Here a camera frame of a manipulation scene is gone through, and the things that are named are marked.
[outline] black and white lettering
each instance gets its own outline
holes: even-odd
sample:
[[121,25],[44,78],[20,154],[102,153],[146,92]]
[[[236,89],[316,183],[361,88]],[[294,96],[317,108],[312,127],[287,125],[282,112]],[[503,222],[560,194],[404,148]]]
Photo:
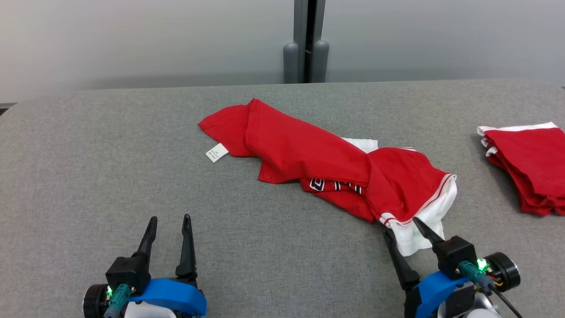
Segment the black and white lettering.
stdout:
[[312,179],[310,187],[316,191],[324,191],[324,179]]

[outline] green light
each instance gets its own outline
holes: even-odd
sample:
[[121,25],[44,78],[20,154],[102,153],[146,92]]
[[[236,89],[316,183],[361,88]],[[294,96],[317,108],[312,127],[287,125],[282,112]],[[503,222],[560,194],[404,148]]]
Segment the green light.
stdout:
[[485,259],[477,259],[477,267],[479,267],[481,272],[486,272],[486,270],[489,269],[489,264]]

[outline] white care label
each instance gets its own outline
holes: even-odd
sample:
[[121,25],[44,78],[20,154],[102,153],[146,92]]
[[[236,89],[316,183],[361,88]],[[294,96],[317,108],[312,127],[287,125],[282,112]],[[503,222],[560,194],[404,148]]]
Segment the white care label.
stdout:
[[227,153],[228,150],[224,147],[224,145],[219,143],[215,147],[210,149],[208,152],[206,152],[206,155],[208,156],[208,158],[210,158],[210,160],[212,160],[212,162],[216,162],[220,158],[225,156]]

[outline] folded garment stack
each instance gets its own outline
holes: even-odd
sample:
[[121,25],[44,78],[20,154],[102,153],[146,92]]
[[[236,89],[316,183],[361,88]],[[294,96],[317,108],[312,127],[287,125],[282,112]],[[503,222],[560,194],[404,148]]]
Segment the folded garment stack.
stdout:
[[532,126],[480,126],[488,160],[516,184],[520,210],[565,215],[565,134],[553,122]]
[[441,218],[457,194],[455,175],[436,169],[414,149],[341,138],[257,99],[198,125],[232,156],[261,158],[260,181],[298,180],[304,191],[391,228],[405,256],[431,247],[414,216],[444,235]]

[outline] gray fabric tablecloth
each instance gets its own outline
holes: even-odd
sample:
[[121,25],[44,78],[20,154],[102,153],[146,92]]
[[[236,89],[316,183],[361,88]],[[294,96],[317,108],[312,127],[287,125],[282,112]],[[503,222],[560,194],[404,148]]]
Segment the gray fabric tablecloth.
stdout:
[[[153,215],[151,274],[174,276],[190,213],[208,317],[402,317],[379,224],[296,183],[257,181],[257,158],[205,156],[216,142],[197,123],[253,97],[339,136],[415,147],[457,174],[446,236],[513,258],[522,283],[506,296],[524,317],[563,315],[565,218],[519,212],[476,127],[565,128],[565,90],[469,80],[87,91],[14,106],[0,117],[0,316],[80,317],[88,286],[136,250]],[[431,250],[408,261],[437,270]]]

